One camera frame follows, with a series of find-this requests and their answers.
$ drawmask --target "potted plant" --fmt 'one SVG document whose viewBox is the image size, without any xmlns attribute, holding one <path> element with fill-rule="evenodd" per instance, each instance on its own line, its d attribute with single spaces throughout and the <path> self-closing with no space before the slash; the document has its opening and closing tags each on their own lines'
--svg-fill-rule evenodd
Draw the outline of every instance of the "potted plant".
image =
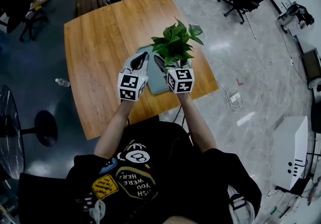
<svg viewBox="0 0 321 224">
<path fill-rule="evenodd" d="M 183 66 L 188 59 L 194 58 L 188 53 L 193 49 L 187 43 L 190 39 L 204 45 L 197 37 L 203 33 L 199 25 L 189 24 L 189 30 L 187 31 L 185 25 L 181 21 L 177 21 L 178 24 L 165 28 L 163 32 L 164 37 L 151 38 L 154 42 L 151 44 L 152 51 L 157 52 L 165 60 L 165 66 L 177 61 L 181 61 L 181 66 Z"/>
</svg>

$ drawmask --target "water bottle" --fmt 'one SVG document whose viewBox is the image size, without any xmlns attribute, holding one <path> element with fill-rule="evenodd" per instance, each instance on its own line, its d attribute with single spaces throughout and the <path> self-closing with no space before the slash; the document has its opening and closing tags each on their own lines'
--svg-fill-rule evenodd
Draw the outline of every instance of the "water bottle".
<svg viewBox="0 0 321 224">
<path fill-rule="evenodd" d="M 58 85 L 60 86 L 64 86 L 64 87 L 69 87 L 70 86 L 70 82 L 63 79 L 63 78 L 56 78 L 55 81 L 58 83 Z"/>
</svg>

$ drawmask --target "gray floor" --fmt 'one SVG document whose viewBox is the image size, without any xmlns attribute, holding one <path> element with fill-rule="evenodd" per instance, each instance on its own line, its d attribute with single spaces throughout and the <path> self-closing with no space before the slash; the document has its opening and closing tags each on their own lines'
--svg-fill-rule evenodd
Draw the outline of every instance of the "gray floor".
<svg viewBox="0 0 321 224">
<path fill-rule="evenodd" d="M 229 9 L 224 3 L 217 0 L 175 1 L 191 23 L 203 28 L 203 50 L 216 78 L 226 89 L 240 90 L 248 111 L 254 110 L 261 89 L 256 83 L 256 75 L 267 69 L 255 115 L 240 127 L 236 122 L 247 113 L 243 106 L 241 111 L 232 110 L 224 99 L 224 90 L 195 101 L 211 127 L 219 149 L 240 157 L 265 198 L 273 189 L 271 134 L 286 116 L 309 117 L 311 104 L 311 93 L 290 65 L 284 40 L 275 25 L 277 12 L 271 2 L 265 1 L 247 14 L 257 36 L 255 40 L 248 23 L 240 25 L 236 13 L 223 16 Z M 57 120 L 59 140 L 53 148 L 41 146 L 34 135 L 24 136 L 26 173 L 64 178 L 73 164 L 73 157 L 91 153 L 96 141 L 85 139 L 71 89 L 54 82 L 56 77 L 68 79 L 63 24 L 73 19 L 74 1 L 50 0 L 45 9 L 50 22 L 43 25 L 35 42 L 22 44 L 18 41 L 22 25 L 12 34 L 0 33 L 0 46 L 3 47 L 0 82 L 7 84 L 14 94 L 23 128 L 31 127 L 35 115 L 42 109 L 49 110 Z M 285 39 L 295 66 L 304 78 L 299 51 L 289 36 Z M 171 110 L 161 118 L 173 120 L 176 112 L 177 109 Z M 261 215 L 271 210 L 273 204 L 274 201 L 264 199 Z"/>
</svg>

